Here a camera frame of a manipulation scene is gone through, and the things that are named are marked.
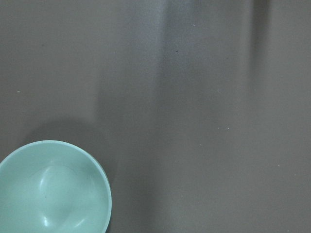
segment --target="gray surface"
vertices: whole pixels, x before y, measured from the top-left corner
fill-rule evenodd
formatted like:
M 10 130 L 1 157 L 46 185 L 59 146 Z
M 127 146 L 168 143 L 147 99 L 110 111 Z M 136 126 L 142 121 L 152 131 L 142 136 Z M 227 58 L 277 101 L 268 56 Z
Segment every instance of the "gray surface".
M 0 159 L 108 173 L 111 233 L 311 229 L 311 1 L 0 4 Z

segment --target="bowl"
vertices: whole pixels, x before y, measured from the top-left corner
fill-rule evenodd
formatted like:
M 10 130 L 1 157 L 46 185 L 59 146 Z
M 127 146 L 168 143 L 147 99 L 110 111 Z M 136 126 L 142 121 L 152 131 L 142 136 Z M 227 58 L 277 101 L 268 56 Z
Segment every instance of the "bowl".
M 111 203 L 103 168 L 72 144 L 33 142 L 0 163 L 0 233 L 104 233 Z

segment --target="gray table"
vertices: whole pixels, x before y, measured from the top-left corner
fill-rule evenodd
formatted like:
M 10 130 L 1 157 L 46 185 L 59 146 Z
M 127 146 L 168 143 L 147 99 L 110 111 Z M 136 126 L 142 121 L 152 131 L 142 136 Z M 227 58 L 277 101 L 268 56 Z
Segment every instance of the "gray table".
M 0 4 L 0 161 L 57 139 L 110 233 L 308 233 L 311 1 Z

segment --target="round bowl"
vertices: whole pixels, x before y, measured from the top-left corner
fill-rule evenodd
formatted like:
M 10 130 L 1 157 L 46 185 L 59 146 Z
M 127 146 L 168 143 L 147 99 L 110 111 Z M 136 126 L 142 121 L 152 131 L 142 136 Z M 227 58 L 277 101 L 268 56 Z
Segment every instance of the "round bowl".
M 39 141 L 0 163 L 0 233 L 104 233 L 111 192 L 100 164 L 61 141 Z

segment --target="light green bowl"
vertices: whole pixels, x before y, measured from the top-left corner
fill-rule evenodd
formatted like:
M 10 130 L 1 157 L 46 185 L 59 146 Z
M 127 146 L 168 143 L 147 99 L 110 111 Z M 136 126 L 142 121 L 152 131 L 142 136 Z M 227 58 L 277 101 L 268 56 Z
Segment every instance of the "light green bowl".
M 110 215 L 107 176 L 77 146 L 34 142 L 0 163 L 0 233 L 104 233 Z

